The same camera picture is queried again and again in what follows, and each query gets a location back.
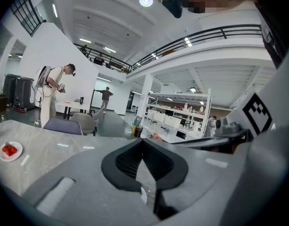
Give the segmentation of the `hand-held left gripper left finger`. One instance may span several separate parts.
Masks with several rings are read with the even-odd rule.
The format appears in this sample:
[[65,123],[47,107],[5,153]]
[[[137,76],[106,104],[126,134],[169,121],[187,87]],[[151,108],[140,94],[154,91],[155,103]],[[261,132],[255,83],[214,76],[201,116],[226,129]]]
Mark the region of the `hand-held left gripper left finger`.
[[101,163],[104,177],[118,190],[140,192],[141,183],[136,180],[142,161],[144,142],[138,138],[107,154]]

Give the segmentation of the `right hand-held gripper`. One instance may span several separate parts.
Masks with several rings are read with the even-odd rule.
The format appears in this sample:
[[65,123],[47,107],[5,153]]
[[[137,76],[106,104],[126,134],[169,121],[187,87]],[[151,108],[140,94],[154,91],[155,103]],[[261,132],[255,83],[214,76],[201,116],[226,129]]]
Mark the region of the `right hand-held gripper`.
[[259,94],[227,116],[254,139],[238,146],[223,174],[174,226],[289,225],[289,50]]

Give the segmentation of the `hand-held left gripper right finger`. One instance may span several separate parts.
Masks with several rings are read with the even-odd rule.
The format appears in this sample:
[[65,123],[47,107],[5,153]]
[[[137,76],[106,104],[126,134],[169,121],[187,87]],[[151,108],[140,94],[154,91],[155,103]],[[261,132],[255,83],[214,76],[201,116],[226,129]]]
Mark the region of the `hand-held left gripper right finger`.
[[176,214],[177,210],[166,204],[163,191],[174,189],[184,182],[189,171],[187,162],[148,139],[142,141],[142,159],[156,182],[154,214],[161,220]]

